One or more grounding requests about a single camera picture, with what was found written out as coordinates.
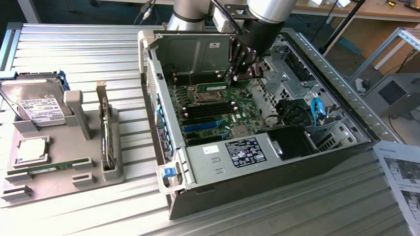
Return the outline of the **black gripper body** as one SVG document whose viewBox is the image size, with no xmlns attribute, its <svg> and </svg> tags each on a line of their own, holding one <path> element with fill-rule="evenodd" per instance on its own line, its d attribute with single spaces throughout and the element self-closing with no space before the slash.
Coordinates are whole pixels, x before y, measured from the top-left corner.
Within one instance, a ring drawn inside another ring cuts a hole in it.
<svg viewBox="0 0 420 236">
<path fill-rule="evenodd" d="M 284 22 L 245 20 L 241 33 L 235 34 L 235 67 L 251 67 L 271 48 Z"/>
</svg>

